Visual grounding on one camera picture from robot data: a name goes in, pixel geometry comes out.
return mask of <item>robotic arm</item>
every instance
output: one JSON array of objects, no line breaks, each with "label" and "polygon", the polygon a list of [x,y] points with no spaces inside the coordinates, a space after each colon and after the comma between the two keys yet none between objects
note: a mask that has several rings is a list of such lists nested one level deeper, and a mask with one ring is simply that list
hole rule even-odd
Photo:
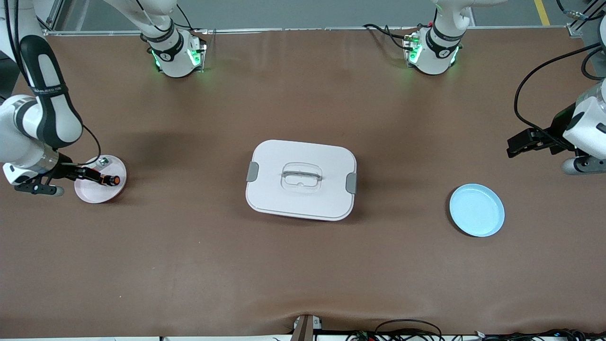
[{"label": "robotic arm", "polygon": [[468,7],[489,7],[507,0],[430,0],[436,5],[436,19],[431,27],[412,34],[406,43],[412,51],[406,52],[409,64],[421,72],[438,75],[455,61],[461,38],[471,18],[465,15]]},{"label": "robotic arm", "polygon": [[583,93],[578,100],[559,112],[551,126],[543,132],[528,128],[507,140],[510,158],[530,150],[549,148],[552,155],[565,150],[575,153],[562,163],[568,175],[606,173],[606,87],[599,83]]},{"label": "robotic arm", "polygon": [[131,20],[151,46],[158,69],[170,77],[183,77],[202,69],[206,42],[175,28],[169,17],[177,0],[105,0]]},{"label": "robotic arm", "polygon": [[[32,0],[0,4],[0,50],[20,66],[36,95],[11,96],[0,106],[0,162],[8,182],[17,191],[47,195],[63,194],[60,187],[49,185],[52,178],[119,184],[119,177],[79,167],[57,151],[78,141],[82,119],[42,35]],[[48,178],[44,184],[43,177]]]}]

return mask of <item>white container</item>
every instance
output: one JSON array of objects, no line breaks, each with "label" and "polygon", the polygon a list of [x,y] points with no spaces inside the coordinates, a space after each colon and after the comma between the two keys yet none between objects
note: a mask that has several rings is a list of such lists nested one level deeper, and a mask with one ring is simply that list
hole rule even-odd
[{"label": "white container", "polygon": [[356,158],[324,144],[268,140],[248,167],[246,200],[262,213],[341,220],[353,209]]}]

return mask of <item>gray clip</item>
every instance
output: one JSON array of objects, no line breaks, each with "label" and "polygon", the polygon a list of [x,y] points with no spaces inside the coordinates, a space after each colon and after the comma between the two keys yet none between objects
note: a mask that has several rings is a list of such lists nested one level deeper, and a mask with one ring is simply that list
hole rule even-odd
[{"label": "gray clip", "polygon": [[248,165],[248,174],[246,175],[246,182],[253,182],[257,180],[257,176],[259,175],[259,164],[251,161]]},{"label": "gray clip", "polygon": [[358,189],[358,175],[356,173],[347,174],[345,179],[345,190],[351,194],[355,194]]}]

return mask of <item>brown mat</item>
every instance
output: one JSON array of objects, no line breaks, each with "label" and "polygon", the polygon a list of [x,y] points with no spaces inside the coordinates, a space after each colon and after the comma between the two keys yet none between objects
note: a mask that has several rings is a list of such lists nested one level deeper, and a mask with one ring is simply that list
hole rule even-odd
[{"label": "brown mat", "polygon": [[[302,313],[325,328],[606,328],[604,177],[564,175],[571,154],[505,153],[525,129],[512,111],[520,80],[582,45],[565,29],[470,30],[442,76],[406,69],[389,38],[364,31],[220,35],[207,71],[184,79],[156,73],[136,36],[50,42],[74,105],[130,179],[102,205],[67,180],[63,198],[0,181],[0,336],[284,333]],[[588,89],[582,57],[531,80],[522,113],[547,126]],[[350,149],[351,216],[253,211],[244,179],[268,139]],[[63,152],[83,161],[95,145]],[[449,193],[470,182],[505,204],[493,237],[448,221]]]}]

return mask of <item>gray floor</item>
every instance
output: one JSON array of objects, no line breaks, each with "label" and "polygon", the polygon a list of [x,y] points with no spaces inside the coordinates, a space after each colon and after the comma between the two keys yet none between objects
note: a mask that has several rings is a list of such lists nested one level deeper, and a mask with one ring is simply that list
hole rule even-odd
[{"label": "gray floor", "polygon": [[[555,0],[542,0],[551,25],[571,20],[558,9]],[[586,0],[562,0],[566,8],[582,10]],[[112,31],[136,27],[103,0],[66,0],[56,30]],[[203,29],[315,29],[359,27],[366,23],[415,26],[433,18],[429,0],[179,0],[192,26]],[[509,0],[498,7],[475,8],[477,26],[540,26],[541,19],[532,0]],[[185,24],[175,10],[173,19]],[[597,42],[598,21],[583,28],[586,44]],[[606,75],[606,57],[598,53],[592,63],[598,75]],[[17,77],[11,60],[0,60],[0,95],[10,95]]]}]

